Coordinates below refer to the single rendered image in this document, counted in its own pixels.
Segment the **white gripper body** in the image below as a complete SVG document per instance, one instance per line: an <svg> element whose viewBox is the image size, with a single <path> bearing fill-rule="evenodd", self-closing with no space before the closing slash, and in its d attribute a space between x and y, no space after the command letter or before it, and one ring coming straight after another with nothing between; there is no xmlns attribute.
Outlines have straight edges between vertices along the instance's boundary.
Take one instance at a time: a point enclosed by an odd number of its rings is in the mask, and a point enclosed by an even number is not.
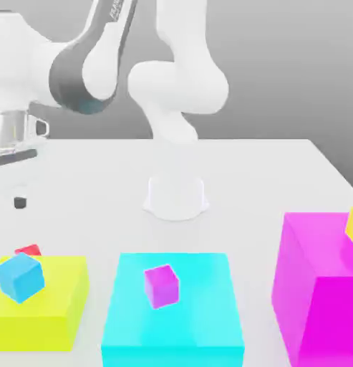
<svg viewBox="0 0 353 367"><path fill-rule="evenodd" d="M20 145L15 151L0 155L0 176L10 173L39 175L44 171L46 139L34 139Z"/></svg>

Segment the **small red cube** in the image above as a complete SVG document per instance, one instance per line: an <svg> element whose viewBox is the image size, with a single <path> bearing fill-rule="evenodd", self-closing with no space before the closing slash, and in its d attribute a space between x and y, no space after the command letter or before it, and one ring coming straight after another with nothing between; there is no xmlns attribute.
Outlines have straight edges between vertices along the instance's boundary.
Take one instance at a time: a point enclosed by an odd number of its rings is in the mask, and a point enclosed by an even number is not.
<svg viewBox="0 0 353 367"><path fill-rule="evenodd" d="M29 246L21 247L14 250L14 254L25 253L29 256L41 256L42 253L37 244L30 244Z"/></svg>

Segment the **small blue cube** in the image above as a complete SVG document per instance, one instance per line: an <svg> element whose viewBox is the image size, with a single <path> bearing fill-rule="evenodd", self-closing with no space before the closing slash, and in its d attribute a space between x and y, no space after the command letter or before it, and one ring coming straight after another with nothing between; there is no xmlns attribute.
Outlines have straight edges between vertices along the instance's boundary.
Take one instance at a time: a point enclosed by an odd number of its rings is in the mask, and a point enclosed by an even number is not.
<svg viewBox="0 0 353 367"><path fill-rule="evenodd" d="M22 304L45 287L42 264L25 253L19 253L0 264L0 289Z"/></svg>

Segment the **small purple cube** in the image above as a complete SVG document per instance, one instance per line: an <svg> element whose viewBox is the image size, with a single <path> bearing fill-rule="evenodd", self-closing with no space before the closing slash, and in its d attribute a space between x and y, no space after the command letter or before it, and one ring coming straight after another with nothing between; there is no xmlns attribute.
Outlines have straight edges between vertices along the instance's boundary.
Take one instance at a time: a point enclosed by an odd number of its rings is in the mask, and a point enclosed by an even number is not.
<svg viewBox="0 0 353 367"><path fill-rule="evenodd" d="M144 276L145 293L153 309L159 309L179 301L179 279L169 264L145 270Z"/></svg>

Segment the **large yellow box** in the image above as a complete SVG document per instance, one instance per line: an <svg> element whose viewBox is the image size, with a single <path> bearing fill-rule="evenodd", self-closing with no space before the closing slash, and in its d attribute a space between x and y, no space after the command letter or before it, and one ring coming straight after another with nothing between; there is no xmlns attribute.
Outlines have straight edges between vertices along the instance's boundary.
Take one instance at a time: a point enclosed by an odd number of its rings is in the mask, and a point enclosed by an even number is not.
<svg viewBox="0 0 353 367"><path fill-rule="evenodd" d="M33 256L45 286L19 304L0 287L0 351L70 351L90 287L83 256Z"/></svg>

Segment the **large cyan box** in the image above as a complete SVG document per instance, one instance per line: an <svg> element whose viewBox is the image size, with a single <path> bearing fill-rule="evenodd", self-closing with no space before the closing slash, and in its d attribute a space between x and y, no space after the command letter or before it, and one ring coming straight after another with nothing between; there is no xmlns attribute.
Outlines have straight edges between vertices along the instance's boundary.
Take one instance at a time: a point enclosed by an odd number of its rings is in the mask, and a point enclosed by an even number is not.
<svg viewBox="0 0 353 367"><path fill-rule="evenodd" d="M144 271L168 264L180 300L157 310ZM102 367L243 367L245 345L222 253L122 253L102 336Z"/></svg>

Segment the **large magenta box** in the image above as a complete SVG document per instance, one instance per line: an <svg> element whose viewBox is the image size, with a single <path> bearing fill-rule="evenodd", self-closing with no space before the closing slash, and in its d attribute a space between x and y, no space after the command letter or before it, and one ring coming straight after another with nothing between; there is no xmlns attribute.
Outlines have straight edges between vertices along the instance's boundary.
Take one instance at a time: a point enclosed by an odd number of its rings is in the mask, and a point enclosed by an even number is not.
<svg viewBox="0 0 353 367"><path fill-rule="evenodd" d="M272 305L291 367L353 367L353 243L346 212L284 215Z"/></svg>

